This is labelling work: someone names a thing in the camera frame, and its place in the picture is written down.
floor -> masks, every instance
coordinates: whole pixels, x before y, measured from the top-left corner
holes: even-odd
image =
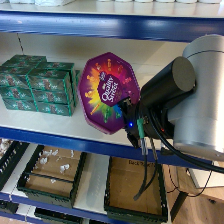
[[[174,189],[170,181],[168,166],[164,166],[166,190]],[[178,192],[174,191],[167,195],[169,207],[172,208]],[[212,204],[207,198],[187,198],[182,205],[173,224],[223,224],[224,204],[216,202]],[[24,222],[0,217],[0,224],[23,224]]]

plastic crate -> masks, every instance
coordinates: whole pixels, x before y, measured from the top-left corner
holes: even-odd
[[[29,143],[14,141],[0,159],[0,190],[8,181],[16,165],[20,161]]]
[[[27,163],[27,166],[22,173],[18,184],[17,189],[19,191],[23,191],[29,199],[39,202],[44,202],[48,204],[54,204],[59,205],[67,208],[72,208],[74,205],[75,197],[78,191],[79,181],[82,175],[82,170],[85,163],[86,153],[81,153],[78,166],[76,169],[76,173],[74,174],[74,179],[72,181],[63,180],[55,177],[51,177],[48,175],[39,175],[32,173],[32,171],[35,169],[36,162],[38,161],[39,157],[42,155],[42,152],[44,150],[43,145],[37,146],[37,149],[35,150],[34,154],[32,155],[30,161]],[[64,196],[56,193],[49,193],[43,190],[37,190],[37,189],[30,189],[26,187],[26,183],[29,181],[29,178],[31,176],[39,176],[44,179],[54,179],[58,181],[58,183],[69,183],[72,184],[71,191],[69,193],[69,196]]]
[[[83,220],[80,217],[54,212],[42,208],[36,208],[34,215],[41,218],[44,222],[51,224],[81,224]]]
[[[7,201],[0,201],[0,211],[1,212],[15,214],[18,207],[19,207],[19,204],[7,202]]]
[[[154,186],[151,188],[148,188],[148,190],[153,191],[150,193],[151,195],[154,195],[155,193],[157,195],[159,195],[159,199],[160,199],[159,204],[161,204],[161,206],[160,206],[161,214],[153,214],[153,213],[149,213],[149,212],[141,212],[141,211],[136,211],[136,210],[132,210],[132,209],[122,208],[122,206],[120,206],[119,204],[117,206],[114,206],[114,205],[111,206],[111,191],[110,191],[111,180],[110,180],[110,178],[111,178],[113,159],[118,159],[118,158],[111,157],[110,162],[109,162],[106,191],[105,191],[105,197],[104,197],[104,209],[107,212],[107,216],[111,219],[121,220],[121,221],[125,221],[125,222],[130,222],[130,223],[139,223],[139,224],[145,224],[145,223],[157,223],[158,224],[158,223],[162,223],[162,222],[167,222],[168,209],[167,209],[166,192],[165,192],[165,187],[164,187],[162,166],[158,165],[158,171],[157,171],[158,181],[156,179],[154,179],[154,181],[153,181],[153,182],[157,181],[158,188],[155,188]],[[142,162],[135,161],[135,160],[129,160],[129,164],[135,164],[135,165],[138,164],[139,166],[143,165]],[[118,187],[120,187],[120,182],[121,181],[119,181],[119,180],[117,180],[117,182],[116,182],[116,185]],[[125,195],[125,198],[128,198],[128,197],[133,198],[133,196],[134,195],[127,193],[127,196]]]

green box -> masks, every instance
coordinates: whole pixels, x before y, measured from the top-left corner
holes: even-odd
[[[46,56],[33,56],[33,55],[16,54],[10,60],[40,62],[40,61],[47,61],[47,58],[46,58]]]
[[[0,86],[16,86],[28,89],[26,76],[31,70],[31,68],[0,67]]]
[[[72,116],[75,110],[75,104],[73,100],[70,102],[70,104],[54,104],[36,101],[36,105],[39,112],[63,116]]]
[[[33,100],[14,100],[3,98],[8,110],[37,111]]]
[[[21,99],[21,100],[33,100],[32,93],[29,89],[23,89],[20,87],[1,87],[0,94],[2,98],[9,99]]]
[[[33,89],[67,92],[71,88],[69,73],[65,71],[33,69],[28,80]]]
[[[38,69],[59,70],[69,72],[70,82],[76,81],[75,64],[64,62],[40,62]]]
[[[39,62],[8,60],[2,66],[10,68],[35,68],[38,64]]]
[[[33,93],[33,98],[36,101],[45,102],[45,103],[69,104],[73,100],[73,94],[72,94],[71,88],[68,89],[67,93],[64,91],[52,92],[52,91],[43,91],[43,90],[36,90],[36,89],[32,89],[32,93]]]

shelf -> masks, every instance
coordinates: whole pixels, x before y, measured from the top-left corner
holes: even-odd
[[[190,42],[224,35],[223,4],[99,2],[62,7],[0,4],[0,31]]]
[[[128,159],[143,159],[140,149],[131,146],[124,130],[114,135],[106,135],[89,126],[79,104],[72,117],[7,110],[1,98],[0,108],[2,138]],[[159,149],[160,141],[155,141],[155,146]],[[154,161],[152,150],[149,150],[148,161]],[[158,162],[197,168],[175,155],[163,156],[160,152]]]
[[[27,215],[29,209],[30,209],[29,205],[19,205],[16,214],[0,212],[0,216],[25,222],[26,221],[26,215]]]
[[[16,188],[17,181],[25,169],[25,166],[32,156],[35,148],[35,144],[29,145],[22,159],[15,168],[15,171],[3,188],[0,194],[0,199],[3,199],[1,196],[4,195],[4,197],[8,196],[8,201],[12,201],[14,203],[31,205],[111,224],[125,224],[125,222],[109,219],[103,207],[109,156],[88,154],[73,209],[33,201],[30,200],[23,192],[18,191]]]

white item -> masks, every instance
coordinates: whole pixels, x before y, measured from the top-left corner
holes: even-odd
[[[187,3],[187,4],[197,2],[197,0],[176,0],[176,1],[180,3]]]
[[[175,2],[175,0],[156,0],[157,2],[170,3]]]
[[[66,5],[74,0],[35,0],[35,5],[39,6],[60,6]]]
[[[207,3],[207,4],[219,4],[222,0],[199,0],[201,3]]]
[[[42,159],[40,160],[40,164],[44,165],[44,164],[46,164],[46,163],[47,163],[47,157],[46,157],[46,158],[42,158]]]
[[[153,14],[156,15],[173,15],[173,3],[153,2]]]
[[[219,15],[219,6],[220,4],[202,4],[197,3],[196,4],[196,11],[195,14],[197,16],[207,17],[208,12],[209,16],[218,16]]]
[[[148,2],[142,4],[141,2],[134,2],[134,13],[136,14],[143,14],[143,15],[150,15],[153,9],[153,2]]]
[[[210,171],[202,171],[198,169],[189,169],[192,180],[196,188],[203,188],[208,180]],[[223,187],[224,174],[212,172],[207,187]]]
[[[153,2],[153,0],[135,0],[136,2]]]
[[[114,11],[119,14],[133,13],[134,2],[114,2]]]
[[[192,16],[195,14],[197,4],[184,4],[175,3],[174,5],[174,15],[178,16]]]
[[[96,10],[97,12],[102,12],[102,13],[112,13],[114,12],[114,1],[101,1],[98,0],[96,2]]]
[[[35,0],[9,0],[10,3],[27,3],[27,4],[34,4]]]

